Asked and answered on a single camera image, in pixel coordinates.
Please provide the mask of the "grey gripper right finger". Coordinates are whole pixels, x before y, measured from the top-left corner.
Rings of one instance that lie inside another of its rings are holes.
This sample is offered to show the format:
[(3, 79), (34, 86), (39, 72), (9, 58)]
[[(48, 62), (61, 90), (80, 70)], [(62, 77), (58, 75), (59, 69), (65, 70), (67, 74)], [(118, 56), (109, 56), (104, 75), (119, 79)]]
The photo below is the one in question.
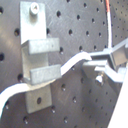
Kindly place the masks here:
[(90, 56), (95, 60), (107, 59), (111, 67), (123, 64), (128, 61), (128, 38), (113, 48), (105, 48), (103, 51), (92, 52)]

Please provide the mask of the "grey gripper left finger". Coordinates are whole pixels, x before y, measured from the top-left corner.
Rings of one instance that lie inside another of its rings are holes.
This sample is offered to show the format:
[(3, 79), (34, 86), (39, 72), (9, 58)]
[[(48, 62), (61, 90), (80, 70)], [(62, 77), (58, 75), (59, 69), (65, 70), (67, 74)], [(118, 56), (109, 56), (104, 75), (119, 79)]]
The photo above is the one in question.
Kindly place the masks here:
[(115, 93), (119, 92), (119, 84), (124, 82), (126, 68), (120, 67), (118, 71), (113, 70), (108, 64), (96, 64), (84, 62), (82, 69), (88, 78), (94, 79), (99, 86), (108, 84)]

